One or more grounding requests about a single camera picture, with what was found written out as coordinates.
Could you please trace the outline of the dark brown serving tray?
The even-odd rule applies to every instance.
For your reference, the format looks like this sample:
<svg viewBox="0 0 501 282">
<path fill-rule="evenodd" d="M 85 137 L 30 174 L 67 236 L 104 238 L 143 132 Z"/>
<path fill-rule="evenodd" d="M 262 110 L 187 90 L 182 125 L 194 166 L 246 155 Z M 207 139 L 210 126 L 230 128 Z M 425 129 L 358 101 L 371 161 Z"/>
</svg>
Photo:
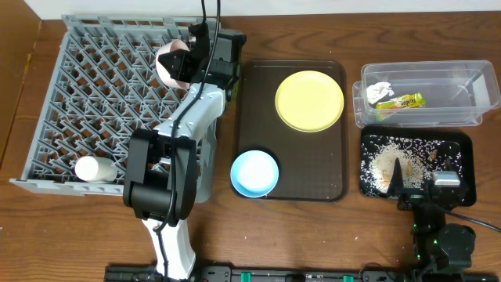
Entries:
<svg viewBox="0 0 501 282">
<path fill-rule="evenodd" d="M 236 149 L 262 150 L 276 160 L 279 179 L 269 200 L 339 201 L 349 188 L 347 118 L 328 129 L 300 132 L 286 125 L 275 109 L 279 84 L 298 71 L 327 74 L 346 88 L 344 68 L 335 61 L 254 60 L 243 67 L 236 110 Z"/>
</svg>

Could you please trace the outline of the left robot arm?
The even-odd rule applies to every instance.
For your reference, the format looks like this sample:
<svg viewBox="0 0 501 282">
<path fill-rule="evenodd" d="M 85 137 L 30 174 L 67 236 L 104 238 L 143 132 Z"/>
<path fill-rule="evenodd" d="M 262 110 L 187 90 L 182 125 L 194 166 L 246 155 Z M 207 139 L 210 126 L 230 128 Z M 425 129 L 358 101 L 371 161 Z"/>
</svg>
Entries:
<svg viewBox="0 0 501 282">
<path fill-rule="evenodd" d="M 224 29 L 209 39 L 195 33 L 193 47 L 174 40 L 155 58 L 160 80 L 186 95 L 166 121 L 136 129 L 129 140 L 123 201 L 152 237 L 157 264 L 131 272 L 133 281 L 189 280 L 196 261 L 187 217 L 211 193 L 199 175 L 199 142 L 212 132 L 240 82 L 245 34 Z"/>
</svg>

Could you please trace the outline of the green snack wrapper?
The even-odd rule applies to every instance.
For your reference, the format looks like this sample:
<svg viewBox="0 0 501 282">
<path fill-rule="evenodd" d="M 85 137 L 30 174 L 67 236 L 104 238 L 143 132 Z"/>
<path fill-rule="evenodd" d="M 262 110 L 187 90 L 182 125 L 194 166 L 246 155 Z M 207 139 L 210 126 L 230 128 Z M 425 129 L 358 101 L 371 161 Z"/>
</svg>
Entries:
<svg viewBox="0 0 501 282">
<path fill-rule="evenodd" d="M 395 97 L 388 101 L 377 103 L 376 109 L 379 110 L 377 120 L 383 121 L 392 114 L 395 114 L 396 110 L 424 107 L 426 103 L 427 101 L 420 92 Z"/>
</svg>

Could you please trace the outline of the white tissue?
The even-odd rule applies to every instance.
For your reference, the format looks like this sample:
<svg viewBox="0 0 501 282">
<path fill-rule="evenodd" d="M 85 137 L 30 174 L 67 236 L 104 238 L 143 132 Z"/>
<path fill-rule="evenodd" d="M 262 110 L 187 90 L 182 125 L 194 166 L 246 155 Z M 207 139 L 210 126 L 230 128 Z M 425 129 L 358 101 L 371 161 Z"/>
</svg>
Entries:
<svg viewBox="0 0 501 282">
<path fill-rule="evenodd" d="M 375 104 L 386 96 L 393 96 L 395 93 L 391 83 L 387 81 L 377 82 L 366 87 L 366 95 L 369 104 Z"/>
</svg>

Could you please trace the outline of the grey dishwasher rack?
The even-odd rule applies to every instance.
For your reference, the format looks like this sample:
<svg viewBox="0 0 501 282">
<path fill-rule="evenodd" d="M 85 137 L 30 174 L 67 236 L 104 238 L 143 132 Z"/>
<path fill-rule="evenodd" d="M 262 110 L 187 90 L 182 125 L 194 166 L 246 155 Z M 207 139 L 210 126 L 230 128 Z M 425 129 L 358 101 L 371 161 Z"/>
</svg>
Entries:
<svg viewBox="0 0 501 282">
<path fill-rule="evenodd" d="M 182 99 L 156 73 L 156 52 L 187 40 L 199 19 L 65 15 L 63 22 L 67 32 L 16 185 L 32 193 L 120 196 L 130 135 L 166 121 Z M 110 159 L 117 177 L 80 180 L 74 168 L 87 155 Z"/>
</svg>

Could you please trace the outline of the white cup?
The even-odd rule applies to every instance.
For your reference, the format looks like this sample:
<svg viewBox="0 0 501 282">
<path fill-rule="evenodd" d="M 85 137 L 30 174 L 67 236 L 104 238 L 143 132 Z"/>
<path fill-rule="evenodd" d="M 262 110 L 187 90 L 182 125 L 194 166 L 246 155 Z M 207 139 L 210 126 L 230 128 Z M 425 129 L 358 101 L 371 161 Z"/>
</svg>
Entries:
<svg viewBox="0 0 501 282">
<path fill-rule="evenodd" d="M 74 170 L 76 176 L 87 183 L 111 183 L 117 177 L 113 161 L 105 157 L 81 157 Z"/>
</svg>

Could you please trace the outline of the black waste tray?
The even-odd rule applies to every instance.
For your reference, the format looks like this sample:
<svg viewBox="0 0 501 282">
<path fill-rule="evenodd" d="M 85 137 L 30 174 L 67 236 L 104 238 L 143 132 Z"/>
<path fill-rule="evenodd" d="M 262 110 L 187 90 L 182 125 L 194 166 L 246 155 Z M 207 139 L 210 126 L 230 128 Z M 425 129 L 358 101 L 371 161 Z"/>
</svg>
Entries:
<svg viewBox="0 0 501 282">
<path fill-rule="evenodd" d="M 477 193 L 473 144 L 467 134 L 367 126 L 361 133 L 360 190 L 367 197 L 385 198 L 396 158 L 400 160 L 404 187 L 423 189 L 433 172 L 445 170 L 447 157 L 452 158 L 453 171 L 469 188 L 461 205 L 470 207 Z"/>
</svg>

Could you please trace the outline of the blue bowl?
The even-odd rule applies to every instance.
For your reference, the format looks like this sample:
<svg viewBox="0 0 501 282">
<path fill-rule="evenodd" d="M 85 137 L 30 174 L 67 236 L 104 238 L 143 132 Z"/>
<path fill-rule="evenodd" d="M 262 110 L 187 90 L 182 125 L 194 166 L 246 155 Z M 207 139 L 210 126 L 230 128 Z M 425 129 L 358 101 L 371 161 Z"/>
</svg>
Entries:
<svg viewBox="0 0 501 282">
<path fill-rule="evenodd" d="M 249 150 L 232 163 L 230 180 L 241 196 L 265 197 L 279 181 L 279 166 L 270 154 L 262 150 Z"/>
</svg>

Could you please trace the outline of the clear plastic bin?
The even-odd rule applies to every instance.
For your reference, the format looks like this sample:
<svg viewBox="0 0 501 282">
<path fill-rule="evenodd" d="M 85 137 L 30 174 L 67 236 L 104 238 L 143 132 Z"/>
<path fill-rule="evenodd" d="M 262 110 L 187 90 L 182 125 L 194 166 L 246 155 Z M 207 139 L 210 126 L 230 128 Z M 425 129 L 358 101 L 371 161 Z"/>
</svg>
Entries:
<svg viewBox="0 0 501 282">
<path fill-rule="evenodd" d="M 403 128 L 476 126 L 483 114 L 500 108 L 500 89 L 493 65 L 487 60 L 453 60 L 371 63 L 361 70 L 361 80 L 352 87 L 355 123 Z M 420 92 L 424 107 L 396 110 L 383 121 L 379 110 L 369 104 L 366 87 L 391 83 L 395 97 Z"/>
</svg>

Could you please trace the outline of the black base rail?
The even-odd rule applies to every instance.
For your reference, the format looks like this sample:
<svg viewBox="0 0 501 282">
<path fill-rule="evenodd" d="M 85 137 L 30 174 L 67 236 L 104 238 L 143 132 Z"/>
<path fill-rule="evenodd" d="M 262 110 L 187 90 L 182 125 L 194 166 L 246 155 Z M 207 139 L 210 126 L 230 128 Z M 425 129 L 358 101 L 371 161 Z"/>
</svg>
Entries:
<svg viewBox="0 0 501 282">
<path fill-rule="evenodd" d="M 164 278 L 153 266 L 107 266 L 105 282 L 157 282 Z M 232 269 L 228 266 L 208 266 L 195 270 L 187 282 L 391 282 L 414 281 L 406 273 L 383 270 L 357 272 L 301 272 L 291 270 Z"/>
</svg>

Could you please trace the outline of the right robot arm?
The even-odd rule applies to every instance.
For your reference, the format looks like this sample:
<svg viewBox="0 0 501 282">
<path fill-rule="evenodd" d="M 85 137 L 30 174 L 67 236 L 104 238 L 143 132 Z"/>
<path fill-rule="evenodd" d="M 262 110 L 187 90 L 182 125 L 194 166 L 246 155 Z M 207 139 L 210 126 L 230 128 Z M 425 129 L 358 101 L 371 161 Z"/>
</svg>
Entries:
<svg viewBox="0 0 501 282">
<path fill-rule="evenodd" d="M 472 265 L 476 233 L 469 226 L 447 223 L 469 188 L 454 171 L 435 171 L 424 188 L 404 187 L 396 160 L 387 194 L 398 198 L 397 209 L 413 213 L 413 251 L 419 263 L 397 281 L 465 281 Z"/>
</svg>

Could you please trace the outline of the white pink bowl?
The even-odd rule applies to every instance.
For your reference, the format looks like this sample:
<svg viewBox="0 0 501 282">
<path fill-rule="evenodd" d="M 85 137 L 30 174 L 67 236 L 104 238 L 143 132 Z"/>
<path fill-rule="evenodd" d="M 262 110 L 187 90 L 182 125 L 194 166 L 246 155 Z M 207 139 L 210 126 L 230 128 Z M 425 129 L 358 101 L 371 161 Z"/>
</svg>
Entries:
<svg viewBox="0 0 501 282">
<path fill-rule="evenodd" d="M 187 82 L 184 82 L 184 81 L 179 81 L 179 80 L 175 80 L 175 79 L 171 78 L 171 75 L 168 73 L 167 69 L 165 67 L 163 67 L 159 61 L 160 55 L 170 53 L 170 52 L 176 51 L 178 49 L 183 49 L 183 50 L 189 51 L 189 48 L 186 45 L 186 43 L 182 40 L 179 40 L 179 39 L 175 39 L 175 40 L 169 42 L 168 44 L 160 47 L 157 51 L 157 54 L 156 54 L 155 66 L 156 66 L 156 70 L 157 70 L 157 73 L 158 73 L 160 80 L 166 86 L 168 86 L 170 88 L 188 90 L 190 87 L 190 84 Z"/>
</svg>

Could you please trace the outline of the yellow plate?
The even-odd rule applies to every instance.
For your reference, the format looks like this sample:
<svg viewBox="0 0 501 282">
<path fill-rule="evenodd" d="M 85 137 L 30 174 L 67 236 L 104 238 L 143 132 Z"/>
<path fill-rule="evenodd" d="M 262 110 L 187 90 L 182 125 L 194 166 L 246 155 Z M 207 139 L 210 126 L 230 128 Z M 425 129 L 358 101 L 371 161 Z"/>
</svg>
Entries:
<svg viewBox="0 0 501 282">
<path fill-rule="evenodd" d="M 289 127 L 300 132 L 321 132 L 341 117 L 344 93 L 329 75 L 317 70 L 303 70 L 280 83 L 275 108 Z"/>
</svg>

